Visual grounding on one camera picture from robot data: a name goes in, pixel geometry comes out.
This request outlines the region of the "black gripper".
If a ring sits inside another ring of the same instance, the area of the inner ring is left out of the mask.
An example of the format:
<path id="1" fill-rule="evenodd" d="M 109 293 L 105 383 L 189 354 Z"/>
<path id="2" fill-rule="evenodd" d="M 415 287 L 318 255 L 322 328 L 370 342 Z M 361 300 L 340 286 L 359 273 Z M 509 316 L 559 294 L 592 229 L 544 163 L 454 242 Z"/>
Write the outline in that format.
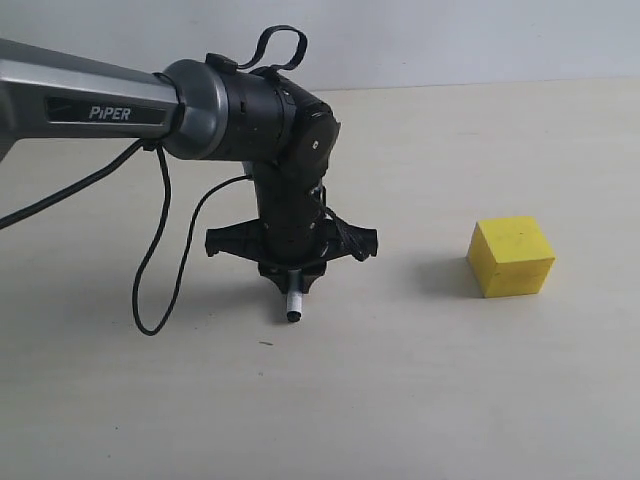
<path id="1" fill-rule="evenodd" d="M 358 261 L 375 257 L 378 235 L 374 229 L 334 222 L 268 227 L 263 222 L 212 228 L 206 232 L 208 256 L 226 253 L 261 267 L 259 275 L 272 282 L 282 295 L 289 291 L 289 272 L 301 270 L 301 292 L 326 273 L 326 263 L 345 256 Z"/>

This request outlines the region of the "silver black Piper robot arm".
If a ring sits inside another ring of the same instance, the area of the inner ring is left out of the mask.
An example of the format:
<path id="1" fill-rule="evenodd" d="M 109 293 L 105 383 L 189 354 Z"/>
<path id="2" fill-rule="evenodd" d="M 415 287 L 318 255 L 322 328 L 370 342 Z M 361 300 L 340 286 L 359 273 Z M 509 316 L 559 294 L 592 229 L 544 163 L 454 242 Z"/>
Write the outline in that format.
<path id="1" fill-rule="evenodd" d="M 30 138 L 135 138 L 181 160 L 237 161 L 258 216 L 207 232 L 209 255 L 257 263 L 279 289 L 309 288 L 329 261 L 374 257 L 377 233 L 326 204 L 340 125 L 331 107 L 283 76 L 220 55 L 146 73 L 11 40 L 1 43 L 1 146 Z"/>

